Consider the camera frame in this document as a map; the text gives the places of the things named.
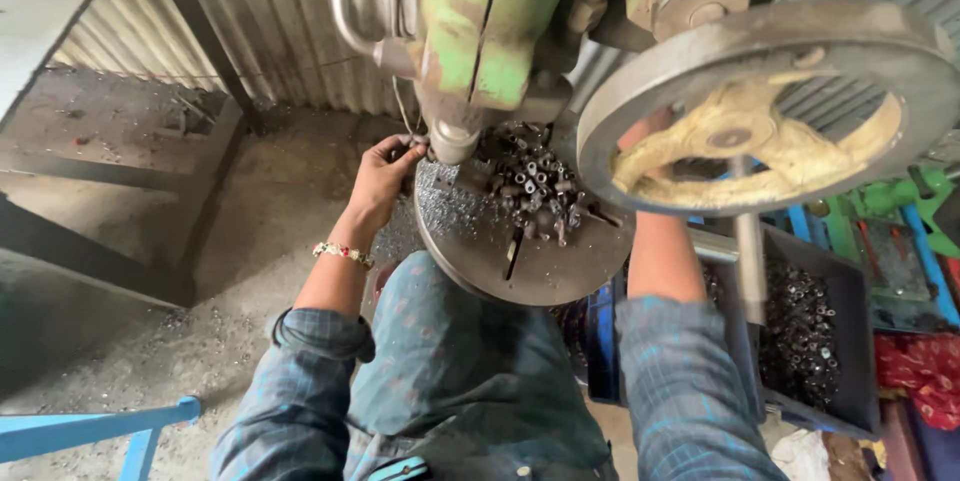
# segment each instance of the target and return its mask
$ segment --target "handwheel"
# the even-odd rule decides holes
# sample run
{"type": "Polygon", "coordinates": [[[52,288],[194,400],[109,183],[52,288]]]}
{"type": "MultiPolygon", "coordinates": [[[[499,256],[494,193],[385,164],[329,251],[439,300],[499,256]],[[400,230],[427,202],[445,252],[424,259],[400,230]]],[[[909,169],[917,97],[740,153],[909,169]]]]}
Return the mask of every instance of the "handwheel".
{"type": "Polygon", "coordinates": [[[733,14],[644,51],[600,86],[578,127],[581,180],[628,209],[704,216],[849,190],[905,168],[960,120],[953,57],[940,27],[889,3],[807,0],[733,14]],[[886,91],[845,137],[832,141],[775,106],[788,86],[835,76],[886,91]],[[618,150],[625,131],[664,107],[681,117],[618,150]],[[765,168],[717,180],[645,175],[685,158],[734,156],[765,168]]]}

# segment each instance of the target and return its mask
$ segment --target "plastic crate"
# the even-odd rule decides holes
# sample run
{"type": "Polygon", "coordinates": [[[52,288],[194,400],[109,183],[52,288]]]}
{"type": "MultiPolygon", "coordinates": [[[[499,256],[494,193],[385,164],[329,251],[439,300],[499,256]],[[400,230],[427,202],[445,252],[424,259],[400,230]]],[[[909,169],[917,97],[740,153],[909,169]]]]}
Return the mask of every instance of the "plastic crate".
{"type": "Polygon", "coordinates": [[[863,271],[854,262],[766,224],[763,239],[768,259],[786,261],[826,282],[827,306],[836,311],[834,355],[840,374],[837,392],[826,412],[763,387],[758,364],[760,328],[747,323],[743,316],[736,268],[734,264],[714,266],[724,290],[717,305],[726,318],[726,345],[747,392],[750,410],[762,420],[765,402],[777,407],[788,423],[876,440],[880,437],[881,412],[863,271]]]}

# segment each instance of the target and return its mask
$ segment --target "knee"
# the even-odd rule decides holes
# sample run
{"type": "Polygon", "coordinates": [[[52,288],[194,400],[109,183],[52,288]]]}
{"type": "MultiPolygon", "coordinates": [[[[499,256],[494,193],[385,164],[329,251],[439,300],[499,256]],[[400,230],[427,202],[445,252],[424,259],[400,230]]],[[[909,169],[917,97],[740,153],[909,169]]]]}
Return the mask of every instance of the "knee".
{"type": "Polygon", "coordinates": [[[380,295],[380,305],[390,313],[459,313],[476,303],[481,300],[453,282],[426,250],[407,256],[390,275],[380,295]]]}
{"type": "Polygon", "coordinates": [[[400,265],[397,266],[390,275],[390,282],[394,280],[414,284],[417,287],[428,287],[451,282],[450,277],[437,265],[433,256],[426,250],[418,250],[400,262],[400,265]]]}

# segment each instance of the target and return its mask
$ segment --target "dirty floor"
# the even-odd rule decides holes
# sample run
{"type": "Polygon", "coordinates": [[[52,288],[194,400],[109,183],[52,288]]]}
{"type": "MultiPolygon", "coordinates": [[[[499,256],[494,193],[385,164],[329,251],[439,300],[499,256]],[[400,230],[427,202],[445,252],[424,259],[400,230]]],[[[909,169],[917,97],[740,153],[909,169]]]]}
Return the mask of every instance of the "dirty floor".
{"type": "MultiPolygon", "coordinates": [[[[176,95],[215,112],[223,97],[86,70],[43,74],[0,134],[0,150],[189,172],[195,139],[158,136],[176,123],[176,95]]],[[[276,128],[246,138],[222,189],[195,279],[198,304],[170,311],[0,260],[0,414],[124,412],[200,397],[191,426],[163,430],[150,479],[204,479],[217,435],[234,417],[259,357],[263,328],[288,307],[347,203],[360,154],[402,130],[392,119],[270,108],[276,128]]],[[[188,119],[201,125],[197,119],[188,119]]],[[[0,173],[16,204],[144,262],[173,196],[112,185],[0,173]]],[[[380,260],[422,247],[401,202],[374,249],[380,260]]],[[[370,305],[364,307],[370,311],[370,305]]],[[[591,406],[622,478],[636,478],[629,415],[591,406]]],[[[0,464],[0,478],[115,479],[128,438],[0,464]]]]}

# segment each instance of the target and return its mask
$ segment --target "bracelet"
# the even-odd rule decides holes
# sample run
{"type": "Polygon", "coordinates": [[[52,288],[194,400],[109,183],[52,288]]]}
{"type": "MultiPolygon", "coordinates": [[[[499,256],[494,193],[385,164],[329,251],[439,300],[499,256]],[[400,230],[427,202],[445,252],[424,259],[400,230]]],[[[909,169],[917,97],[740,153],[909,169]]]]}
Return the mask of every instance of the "bracelet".
{"type": "Polygon", "coordinates": [[[349,258],[364,266],[367,270],[374,266],[374,258],[370,254],[361,252],[356,248],[337,244],[336,242],[318,242],[317,245],[313,247],[314,256],[320,256],[323,253],[336,254],[337,256],[349,258]]]}

